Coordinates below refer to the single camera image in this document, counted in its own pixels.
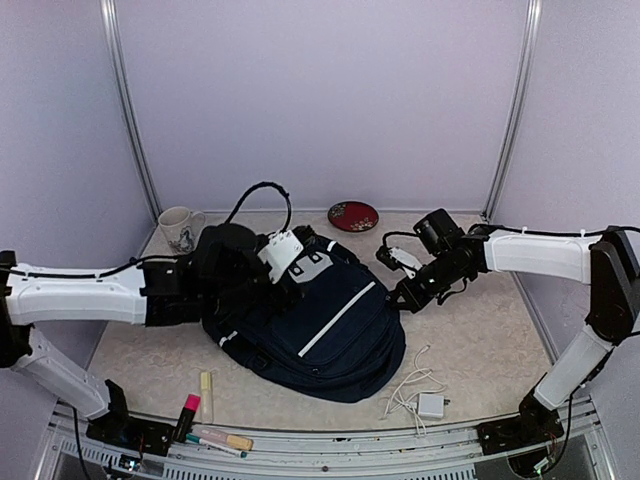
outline beige table surface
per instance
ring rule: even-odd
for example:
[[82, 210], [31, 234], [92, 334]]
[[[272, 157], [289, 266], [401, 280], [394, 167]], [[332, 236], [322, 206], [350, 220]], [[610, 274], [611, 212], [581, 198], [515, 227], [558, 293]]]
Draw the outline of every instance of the beige table surface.
[[[310, 224], [345, 245], [393, 288], [402, 278], [375, 260], [384, 232], [411, 230], [422, 218], [414, 213], [382, 213], [369, 232], [350, 234], [331, 227], [325, 214], [297, 213], [292, 225]], [[209, 215], [209, 224], [224, 217]], [[455, 215], [465, 230], [479, 221]], [[284, 215], [242, 213], [238, 223], [256, 232], [280, 227]], [[430, 260], [417, 239], [394, 237], [390, 242]], [[169, 254], [161, 232], [153, 235], [145, 254]], [[213, 372], [214, 421], [221, 425], [284, 430], [367, 430], [413, 426], [406, 411], [382, 418], [387, 398], [413, 370], [415, 354], [431, 349], [420, 363], [447, 384], [451, 403], [440, 422], [476, 420], [512, 413], [529, 389], [548, 370], [549, 361], [517, 288], [508, 274], [482, 275], [464, 294], [438, 307], [429, 304], [418, 314], [402, 314], [407, 336], [404, 362], [390, 383], [357, 404], [339, 404], [307, 397], [270, 383], [237, 365], [198, 324], [143, 328], [111, 322], [93, 357], [90, 370], [118, 383], [132, 411], [177, 418], [189, 393], [199, 393], [199, 374]], [[403, 391], [433, 388], [425, 382]]]

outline white power adapter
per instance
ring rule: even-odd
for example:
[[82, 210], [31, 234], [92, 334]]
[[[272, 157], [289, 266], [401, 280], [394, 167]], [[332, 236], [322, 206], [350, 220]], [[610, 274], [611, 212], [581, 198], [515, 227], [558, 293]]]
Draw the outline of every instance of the white power adapter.
[[418, 395], [418, 416], [420, 418], [440, 419], [444, 417], [444, 397], [433, 393]]

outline pink cap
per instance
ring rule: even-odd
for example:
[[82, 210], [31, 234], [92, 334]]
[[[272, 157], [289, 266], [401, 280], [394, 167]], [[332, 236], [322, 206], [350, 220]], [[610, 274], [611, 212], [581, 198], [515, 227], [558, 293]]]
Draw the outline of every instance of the pink cap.
[[189, 395], [187, 397], [187, 401], [184, 404], [184, 408], [186, 408], [187, 410], [191, 410], [193, 412], [197, 412], [199, 406], [200, 406], [200, 397], [197, 395]]

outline backpack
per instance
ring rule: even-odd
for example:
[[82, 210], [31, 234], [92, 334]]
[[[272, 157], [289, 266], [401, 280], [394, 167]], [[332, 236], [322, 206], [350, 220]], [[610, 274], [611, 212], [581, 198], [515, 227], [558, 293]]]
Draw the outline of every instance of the backpack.
[[260, 377], [312, 397], [355, 403], [379, 391], [405, 351], [386, 287], [335, 241], [304, 229], [304, 249], [285, 276], [295, 301], [274, 309], [247, 300], [203, 317], [204, 330]]

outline white mug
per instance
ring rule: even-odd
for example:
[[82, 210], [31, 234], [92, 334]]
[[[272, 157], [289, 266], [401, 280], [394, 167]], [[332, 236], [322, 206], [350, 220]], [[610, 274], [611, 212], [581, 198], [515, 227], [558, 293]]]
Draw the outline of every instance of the white mug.
[[204, 227], [202, 212], [192, 212], [187, 207], [171, 207], [158, 218], [160, 229], [174, 253], [184, 255], [196, 248], [196, 241]]

